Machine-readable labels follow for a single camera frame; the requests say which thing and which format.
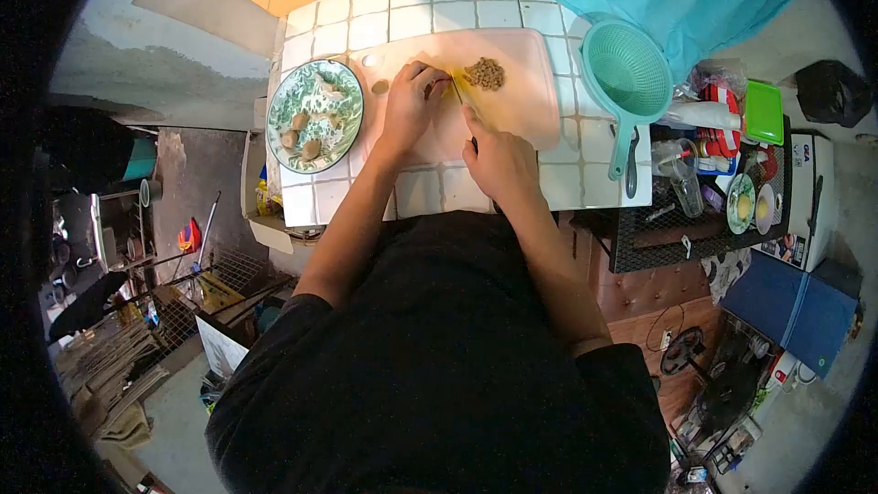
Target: hand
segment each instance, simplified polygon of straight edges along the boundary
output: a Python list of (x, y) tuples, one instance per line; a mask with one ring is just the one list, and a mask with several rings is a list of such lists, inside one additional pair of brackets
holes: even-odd
[(462, 106), (466, 125), (478, 143), (467, 140), (461, 157), (472, 179), (507, 214), (518, 206), (543, 204), (536, 151), (527, 140), (485, 126), (468, 105)]
[(384, 131), (379, 138), (379, 145), (394, 159), (409, 152), (424, 135), (450, 80), (447, 72), (421, 61), (412, 61), (397, 73), (387, 96)]

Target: green container lid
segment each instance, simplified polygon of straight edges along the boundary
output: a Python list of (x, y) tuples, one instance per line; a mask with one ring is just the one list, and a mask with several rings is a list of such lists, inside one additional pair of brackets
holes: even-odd
[(771, 145), (783, 145), (781, 91), (768, 84), (748, 81), (744, 120), (747, 137)]

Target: green patterned plate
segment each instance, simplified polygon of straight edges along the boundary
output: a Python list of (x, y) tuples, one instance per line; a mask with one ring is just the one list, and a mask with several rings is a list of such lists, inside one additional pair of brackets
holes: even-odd
[[(318, 79), (335, 86), (343, 97), (321, 92)], [(292, 149), (280, 143), (292, 123), (292, 117), (304, 111), (310, 116)], [(354, 72), (331, 59), (306, 63), (280, 83), (271, 97), (265, 119), (265, 134), (271, 152), (278, 161), (297, 173), (323, 172), (344, 157), (354, 145), (363, 122), (363, 89)], [(302, 146), (312, 139), (321, 140), (321, 153), (313, 160), (302, 160)]]
[[(750, 197), (750, 214), (747, 217), (738, 217), (738, 200), (742, 194)], [(753, 221), (753, 212), (756, 210), (756, 189), (753, 187), (753, 181), (745, 173), (740, 173), (731, 181), (729, 185), (729, 198), (725, 203), (725, 218), (729, 223), (731, 232), (740, 235), (747, 230), (750, 222)]]

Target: turquoise strainer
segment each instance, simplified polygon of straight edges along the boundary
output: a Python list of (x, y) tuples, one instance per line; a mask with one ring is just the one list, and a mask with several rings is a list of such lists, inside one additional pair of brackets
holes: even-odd
[(608, 173), (615, 181), (628, 162), (635, 125), (654, 123), (671, 105), (671, 69), (653, 39), (626, 21), (596, 23), (579, 53), (588, 93), (616, 118)]

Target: cutting board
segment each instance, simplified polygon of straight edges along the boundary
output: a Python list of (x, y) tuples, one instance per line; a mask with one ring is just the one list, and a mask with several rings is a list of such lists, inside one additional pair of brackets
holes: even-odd
[[(489, 126), (521, 136), (537, 150), (555, 148), (560, 139), (560, 117), (543, 37), (533, 29), (486, 28), (423, 35), (350, 54), (349, 66), (365, 96), (359, 135), (365, 141), (364, 154), (368, 156), (384, 127), (388, 93), (373, 92), (377, 82), (392, 83), (402, 66), (416, 59), (463, 75), (464, 68), (481, 57), (497, 60), (506, 72), (506, 84), (491, 91), (464, 83), (465, 102), (473, 105)], [(470, 137), (460, 101), (449, 86), (438, 114), (407, 162), (413, 166), (460, 160), (464, 141)]]

